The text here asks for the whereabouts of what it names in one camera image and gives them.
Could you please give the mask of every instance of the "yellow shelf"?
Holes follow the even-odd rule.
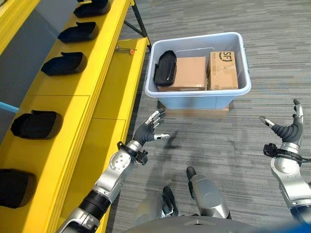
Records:
[[[148,39],[123,40],[117,45],[136,51],[134,55],[114,53],[93,118],[127,120],[132,114],[130,109],[135,100]]]
[[[117,142],[126,140],[148,39],[124,40],[117,44],[122,48],[133,48],[136,51],[134,55],[115,52],[112,57],[70,181],[58,221],[59,226],[81,203],[100,174],[107,168],[110,157],[118,150]],[[104,233],[108,215],[109,210],[101,220],[98,232]]]
[[[28,140],[8,131],[0,147],[0,168],[15,168],[33,173],[38,181],[32,201],[24,207],[0,207],[0,232],[44,232],[53,215],[59,189],[70,166],[80,119],[87,96],[26,97],[16,117],[35,110],[53,110],[63,117],[60,133],[49,140]]]
[[[0,232],[53,232],[56,229],[96,101],[104,83],[113,51],[130,0],[113,0],[105,16],[76,19],[96,21],[100,33],[94,41],[62,44],[56,41],[46,60],[60,51],[82,51],[88,57],[84,72],[77,75],[49,77],[41,71],[26,95],[19,113],[54,110],[64,117],[57,137],[50,140],[26,140],[8,131],[0,146],[0,168],[16,168],[35,174],[38,186],[32,201],[25,207],[0,207]]]
[[[0,8],[0,52],[37,2],[8,0]],[[29,113],[32,109],[56,111],[64,118],[60,133],[49,140],[27,140],[8,131],[0,146],[0,168],[28,171],[38,179],[34,198],[26,206],[17,209],[0,207],[0,232],[54,232],[57,224],[76,207],[76,202],[82,200],[80,197],[87,194],[107,166],[110,156],[116,151],[116,143],[126,138],[148,40],[120,41],[120,47],[134,48],[135,54],[114,53],[131,0],[111,2],[107,15],[81,19],[72,15],[65,27],[74,26],[77,21],[95,21],[100,28],[95,40],[73,44],[57,40],[46,58],[47,61],[58,56],[61,51],[81,51],[88,59],[86,69],[80,74],[57,77],[49,77],[39,71],[16,115]],[[13,19],[19,22],[18,27]],[[99,96],[96,115],[91,120]],[[97,132],[94,126],[103,131]],[[105,136],[95,140],[93,137],[97,133]],[[97,148],[94,147],[94,155],[87,163],[86,148],[92,143],[99,151],[96,153]],[[80,187],[79,179],[86,170],[89,176]],[[108,212],[100,230],[105,228],[107,219]]]
[[[117,142],[126,139],[124,128],[125,120],[91,120],[71,178],[59,225],[79,206],[106,169],[110,157],[118,151]]]
[[[96,22],[100,32],[95,40],[83,43],[62,43],[56,40],[46,61],[61,56],[61,52],[81,51],[87,57],[87,67],[82,73],[48,76],[39,71],[28,95],[92,96],[101,89],[118,40],[130,0],[113,0],[108,14],[99,17],[77,18],[74,14],[65,26],[76,22]]]
[[[0,54],[40,0],[8,0],[0,6]]]

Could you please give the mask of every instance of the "cardboard box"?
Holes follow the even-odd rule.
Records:
[[[171,86],[158,86],[159,91],[205,91],[206,57],[177,58],[175,81]]]
[[[234,52],[211,52],[207,66],[208,90],[238,89]]]
[[[189,118],[225,118],[229,107],[224,109],[166,109],[168,117],[189,117]]]

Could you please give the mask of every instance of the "black metal leg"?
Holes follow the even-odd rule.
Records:
[[[141,19],[141,16],[140,16],[140,13],[138,11],[138,8],[136,6],[136,2],[133,0],[134,2],[134,5],[132,5],[132,9],[134,11],[134,14],[135,14],[135,17],[137,19],[137,22],[139,24],[139,27],[141,29],[141,31],[139,29],[137,29],[136,27],[134,27],[132,24],[130,24],[129,22],[127,22],[126,20],[124,21],[124,24],[128,27],[130,27],[131,29],[133,29],[135,32],[137,32],[139,35],[143,36],[143,37],[147,37],[148,38],[148,41],[149,41],[149,45],[148,45],[148,49],[149,51],[151,51],[151,42],[150,42],[150,39],[148,37],[148,34],[147,34],[147,31],[145,29],[145,26],[142,22],[142,19]]]
[[[124,24],[128,27],[130,27],[131,29],[133,29],[135,32],[137,32],[139,35],[141,35],[142,37],[145,37],[145,35],[140,31],[138,30],[135,26],[133,26],[132,24],[130,24],[128,21],[124,21]]]

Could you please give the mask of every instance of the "blue plastic bin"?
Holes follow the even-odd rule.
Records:
[[[239,88],[236,90],[160,92],[154,83],[155,66],[160,56],[167,50],[173,50],[177,57],[206,56],[206,66],[212,51],[234,51]],[[223,109],[236,96],[244,95],[250,89],[251,80],[245,48],[243,38],[239,33],[160,40],[152,46],[145,92],[147,96],[157,98],[168,109]]]

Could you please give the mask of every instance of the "blue pipe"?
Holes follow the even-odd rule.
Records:
[[[0,108],[4,109],[4,110],[7,110],[7,111],[10,111],[12,113],[17,113],[18,112],[18,108],[17,107],[14,107],[12,105],[9,105],[9,104],[3,103],[3,102],[0,102]]]

